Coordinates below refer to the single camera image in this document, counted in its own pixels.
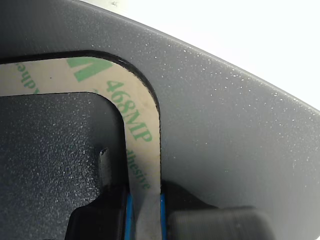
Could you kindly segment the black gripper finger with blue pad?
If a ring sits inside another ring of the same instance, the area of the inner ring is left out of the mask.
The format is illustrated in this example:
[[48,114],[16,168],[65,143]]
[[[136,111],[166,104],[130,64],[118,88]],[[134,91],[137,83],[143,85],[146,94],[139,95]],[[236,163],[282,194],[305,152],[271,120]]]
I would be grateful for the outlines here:
[[67,240],[134,240],[135,216],[129,188],[127,159],[99,153],[100,195],[70,215]]
[[183,187],[161,183],[161,233],[164,240],[273,240],[267,218],[253,207],[219,208]]

